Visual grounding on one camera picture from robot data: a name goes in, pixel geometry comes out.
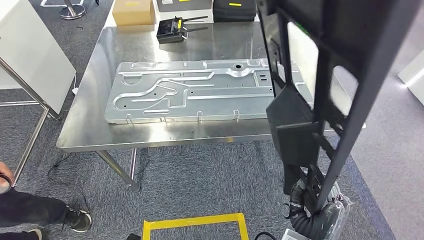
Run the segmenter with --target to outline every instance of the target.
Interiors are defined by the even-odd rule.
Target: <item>white panel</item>
[[[0,90],[3,89],[20,89],[19,85],[9,74],[0,67]]]
[[[0,18],[0,56],[59,113],[75,69],[28,0]]]
[[[424,51],[416,56],[398,76],[415,97],[424,104]]]
[[[300,74],[314,97],[318,62],[317,45],[293,23],[289,22],[287,27],[291,60],[299,67]]]

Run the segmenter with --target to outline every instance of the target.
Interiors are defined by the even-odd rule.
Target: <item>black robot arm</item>
[[[308,237],[314,232],[313,239],[322,239],[313,221],[325,221],[320,214],[327,211],[329,193],[421,0],[256,0],[256,5],[275,96],[266,112],[284,166],[284,192],[291,195],[292,205],[305,205],[312,213],[310,218],[291,222],[301,234]],[[290,22],[300,26],[318,49],[313,108],[293,83]],[[336,66],[345,68],[358,83],[348,115],[331,98]],[[336,147],[323,135],[326,123],[339,135]],[[325,176],[317,166],[320,148],[331,160]],[[299,215],[301,207],[291,211],[292,216]]]

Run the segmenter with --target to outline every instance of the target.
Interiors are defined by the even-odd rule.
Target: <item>white cabinet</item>
[[[76,71],[28,0],[0,1],[0,57],[60,112]],[[0,89],[13,88],[0,68]]]

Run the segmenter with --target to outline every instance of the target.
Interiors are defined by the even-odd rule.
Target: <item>black plastic mount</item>
[[[256,4],[275,96],[266,112],[284,165],[284,192],[290,195],[293,185],[304,179],[309,193],[307,208],[318,213],[351,152],[421,0],[256,0]],[[313,110],[292,80],[289,22],[302,26],[318,48]],[[345,68],[358,82],[347,116],[330,96],[336,66]],[[326,122],[340,136],[335,149],[323,135]],[[320,148],[331,160],[326,176],[317,167]],[[307,174],[300,167],[307,168]]]

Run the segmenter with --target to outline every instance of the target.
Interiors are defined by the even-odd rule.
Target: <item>metal stand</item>
[[[134,190],[134,192],[138,192],[140,190],[140,186],[133,180],[134,178],[134,169],[136,162],[136,152],[132,150],[131,156],[131,177],[122,169],[121,166],[114,160],[114,158],[105,150],[96,151],[96,153]]]
[[[13,68],[5,62],[3,58],[0,57],[0,67],[6,71],[22,88],[25,92],[30,95],[34,101],[12,101],[12,102],[0,102],[0,107],[12,107],[12,106],[27,106],[27,105],[41,105],[44,111],[41,114],[41,118],[35,126],[35,130],[29,139],[29,143],[26,145],[25,151],[23,152],[22,157],[17,165],[16,171],[14,172],[14,183],[15,186],[18,182],[19,177],[21,176],[22,170],[24,169],[25,164],[27,163],[28,157],[30,156],[31,150],[37,140],[37,137],[40,133],[40,130],[46,120],[46,117],[50,116],[54,119],[60,119],[59,114],[57,114],[52,107],[45,102],[38,93],[36,93],[28,83],[15,71]]]
[[[23,151],[23,155],[20,158],[19,164],[16,167],[16,170],[14,171],[13,177],[14,177],[14,186],[16,185],[16,182],[18,181],[19,177],[21,176],[22,170],[24,169],[25,164],[27,163],[28,157],[30,156],[31,150],[34,147],[34,144],[37,140],[37,137],[39,136],[39,133],[41,131],[41,127],[44,124],[44,121],[47,118],[47,115],[49,114],[49,109],[45,108],[44,111],[41,114],[40,120],[38,120],[37,125],[35,126],[34,133],[32,134],[31,138],[29,139],[28,145],[26,145],[25,151]]]
[[[83,5],[72,5],[70,0],[64,0],[66,7],[60,10],[59,15],[65,20],[79,19],[86,14],[86,8]]]

